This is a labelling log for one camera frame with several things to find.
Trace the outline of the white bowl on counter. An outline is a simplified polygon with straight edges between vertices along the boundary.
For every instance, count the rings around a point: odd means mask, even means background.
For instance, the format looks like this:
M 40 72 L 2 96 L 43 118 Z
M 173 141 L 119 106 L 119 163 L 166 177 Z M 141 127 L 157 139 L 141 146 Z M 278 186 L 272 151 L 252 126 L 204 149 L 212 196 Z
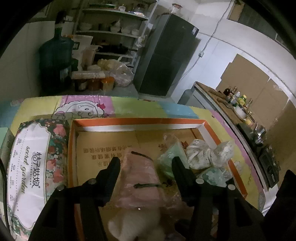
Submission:
M 236 107 L 234 107 L 234 111 L 241 119 L 243 120 L 246 119 L 247 112 L 243 107 L 241 107 L 240 105 L 237 105 Z

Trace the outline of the wooden kitchen counter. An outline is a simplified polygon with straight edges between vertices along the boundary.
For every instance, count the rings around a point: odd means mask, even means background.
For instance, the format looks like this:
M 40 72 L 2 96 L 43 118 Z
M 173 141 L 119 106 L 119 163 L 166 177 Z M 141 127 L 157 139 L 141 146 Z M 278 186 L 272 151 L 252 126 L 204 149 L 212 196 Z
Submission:
M 199 82 L 193 85 L 193 90 L 193 96 L 200 105 L 218 113 L 238 138 L 259 176 L 263 189 L 268 191 L 276 186 L 279 182 L 280 168 L 275 162 L 272 148 L 266 145 L 265 141 L 260 145 L 255 144 L 253 130 L 235 113 L 234 107 L 222 97 L 220 92 Z

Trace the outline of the orange rimmed cardboard tray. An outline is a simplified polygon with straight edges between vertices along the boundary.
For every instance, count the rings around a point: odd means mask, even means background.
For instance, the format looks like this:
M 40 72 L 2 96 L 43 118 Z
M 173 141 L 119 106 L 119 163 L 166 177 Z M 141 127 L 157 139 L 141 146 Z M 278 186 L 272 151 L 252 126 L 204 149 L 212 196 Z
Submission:
M 68 145 L 68 184 L 78 186 L 107 168 L 113 157 L 122 163 L 127 148 L 149 153 L 160 178 L 167 178 L 155 160 L 161 154 L 163 135 L 175 135 L 186 152 L 194 139 L 204 140 L 215 149 L 222 143 L 207 121 L 186 118 L 94 118 L 74 120 Z M 168 240 L 174 237 L 173 222 L 179 215 L 190 216 L 192 209 L 116 207 L 112 196 L 99 209 L 108 240 Z

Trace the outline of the white plastic bag on floor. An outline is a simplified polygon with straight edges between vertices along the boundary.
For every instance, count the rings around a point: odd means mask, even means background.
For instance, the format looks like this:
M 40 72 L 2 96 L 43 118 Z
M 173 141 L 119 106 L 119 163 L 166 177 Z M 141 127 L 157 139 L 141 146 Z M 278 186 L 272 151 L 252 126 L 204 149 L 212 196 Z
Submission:
M 132 83 L 133 72 L 126 64 L 115 59 L 100 59 L 97 65 L 105 73 L 106 77 L 113 77 L 116 87 L 127 87 Z

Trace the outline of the pink cloth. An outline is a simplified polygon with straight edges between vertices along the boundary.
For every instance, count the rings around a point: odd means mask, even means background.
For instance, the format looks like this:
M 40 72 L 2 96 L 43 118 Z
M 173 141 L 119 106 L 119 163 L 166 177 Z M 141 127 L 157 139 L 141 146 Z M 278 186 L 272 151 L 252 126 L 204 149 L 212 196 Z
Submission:
M 116 207 L 180 208 L 183 205 L 173 180 L 160 178 L 154 161 L 144 150 L 127 148 L 112 200 Z

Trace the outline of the dark grey refrigerator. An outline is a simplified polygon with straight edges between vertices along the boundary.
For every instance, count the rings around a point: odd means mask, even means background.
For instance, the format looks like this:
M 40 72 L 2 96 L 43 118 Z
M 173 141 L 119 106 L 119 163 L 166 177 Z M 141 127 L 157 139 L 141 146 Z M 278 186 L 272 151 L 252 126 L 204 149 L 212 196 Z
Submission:
M 157 18 L 142 51 L 133 84 L 142 94 L 165 96 L 192 54 L 199 29 L 174 14 Z

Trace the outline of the colourful cartoon play mat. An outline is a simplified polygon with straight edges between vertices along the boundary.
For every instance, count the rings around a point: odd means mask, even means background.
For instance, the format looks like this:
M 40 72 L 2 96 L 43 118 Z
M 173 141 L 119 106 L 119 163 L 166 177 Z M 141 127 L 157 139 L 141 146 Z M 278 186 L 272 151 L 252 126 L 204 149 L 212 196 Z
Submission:
M 39 118 L 57 117 L 66 111 L 70 102 L 88 101 L 105 105 L 105 115 L 114 118 L 194 118 L 208 121 L 219 140 L 235 141 L 232 159 L 242 183 L 246 188 L 246 200 L 263 210 L 265 196 L 258 174 L 240 140 L 216 111 L 204 110 L 163 101 L 140 100 L 132 97 L 110 97 L 98 95 L 47 96 L 1 102 L 1 127 L 16 133 L 20 123 Z

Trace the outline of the blue water jug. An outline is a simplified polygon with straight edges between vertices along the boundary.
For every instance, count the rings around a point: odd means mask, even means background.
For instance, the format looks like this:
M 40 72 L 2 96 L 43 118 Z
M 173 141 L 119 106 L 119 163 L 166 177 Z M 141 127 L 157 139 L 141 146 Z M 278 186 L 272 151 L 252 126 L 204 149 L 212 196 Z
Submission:
M 62 36 L 65 18 L 64 9 L 57 13 L 53 38 L 39 48 L 40 96 L 59 94 L 70 80 L 74 41 Z

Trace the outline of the floral tissue pack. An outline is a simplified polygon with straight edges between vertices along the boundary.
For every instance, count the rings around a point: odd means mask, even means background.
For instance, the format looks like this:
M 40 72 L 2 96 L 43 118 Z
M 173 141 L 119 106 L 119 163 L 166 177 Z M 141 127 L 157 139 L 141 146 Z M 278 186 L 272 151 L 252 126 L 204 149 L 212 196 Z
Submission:
M 28 240 L 46 202 L 67 184 L 69 123 L 38 119 L 20 124 L 8 166 L 8 219 L 11 231 Z

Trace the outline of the yellow green bottle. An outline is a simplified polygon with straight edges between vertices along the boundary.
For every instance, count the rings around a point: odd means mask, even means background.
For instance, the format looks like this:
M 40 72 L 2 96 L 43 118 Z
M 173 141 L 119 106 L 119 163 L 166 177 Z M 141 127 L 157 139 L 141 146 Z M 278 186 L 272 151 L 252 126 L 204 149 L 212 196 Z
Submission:
M 246 99 L 247 99 L 247 96 L 246 96 L 246 95 L 242 95 L 242 96 L 240 96 L 240 97 L 238 98 L 238 102 L 237 102 L 237 103 L 238 103 L 240 106 L 244 107 L 245 104 L 246 104 Z

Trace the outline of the mint patterned tissue pack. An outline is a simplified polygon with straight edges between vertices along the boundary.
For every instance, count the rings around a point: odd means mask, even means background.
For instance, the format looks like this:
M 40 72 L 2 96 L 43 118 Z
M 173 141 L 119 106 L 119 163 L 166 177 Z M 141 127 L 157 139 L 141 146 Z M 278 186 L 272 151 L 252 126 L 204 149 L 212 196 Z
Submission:
M 229 181 L 233 175 L 228 168 L 210 167 L 203 171 L 198 177 L 208 182 L 210 185 L 226 187 L 226 182 Z

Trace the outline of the steel kettle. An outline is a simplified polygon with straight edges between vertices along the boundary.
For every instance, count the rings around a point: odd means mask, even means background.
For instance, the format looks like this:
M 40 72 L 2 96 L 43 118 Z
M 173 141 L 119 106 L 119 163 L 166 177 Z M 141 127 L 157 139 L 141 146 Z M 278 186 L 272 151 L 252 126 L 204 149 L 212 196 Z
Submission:
M 266 128 L 259 123 L 256 123 L 255 128 L 253 130 L 253 141 L 255 144 L 260 145 L 263 144 L 266 140 Z

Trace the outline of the green cloth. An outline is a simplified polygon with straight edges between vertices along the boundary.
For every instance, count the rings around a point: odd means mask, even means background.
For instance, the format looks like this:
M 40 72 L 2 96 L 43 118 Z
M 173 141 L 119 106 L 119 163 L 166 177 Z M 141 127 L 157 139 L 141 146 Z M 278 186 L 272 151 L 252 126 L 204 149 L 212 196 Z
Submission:
M 185 151 L 179 139 L 172 133 L 165 133 L 163 135 L 163 143 L 161 145 L 161 154 L 155 160 L 157 168 L 167 178 L 174 180 L 174 174 L 171 167 L 174 157 L 179 157 L 184 167 L 189 169 L 189 163 Z

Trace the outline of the white floral cloth roll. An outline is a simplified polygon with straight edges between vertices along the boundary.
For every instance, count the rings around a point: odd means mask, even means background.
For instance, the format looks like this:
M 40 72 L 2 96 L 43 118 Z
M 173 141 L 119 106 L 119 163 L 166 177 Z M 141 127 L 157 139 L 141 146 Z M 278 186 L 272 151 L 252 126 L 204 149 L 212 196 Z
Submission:
M 204 140 L 194 139 L 186 149 L 190 168 L 201 170 L 224 166 L 234 156 L 234 144 L 234 140 L 230 140 L 212 149 Z

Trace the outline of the white metal shelf rack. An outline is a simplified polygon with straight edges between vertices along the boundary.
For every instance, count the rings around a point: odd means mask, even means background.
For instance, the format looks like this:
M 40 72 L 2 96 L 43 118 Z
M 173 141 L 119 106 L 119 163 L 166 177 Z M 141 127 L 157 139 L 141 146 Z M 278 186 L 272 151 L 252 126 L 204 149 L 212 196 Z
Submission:
M 80 1 L 74 33 L 92 36 L 95 60 L 116 59 L 137 69 L 148 25 L 158 1 Z

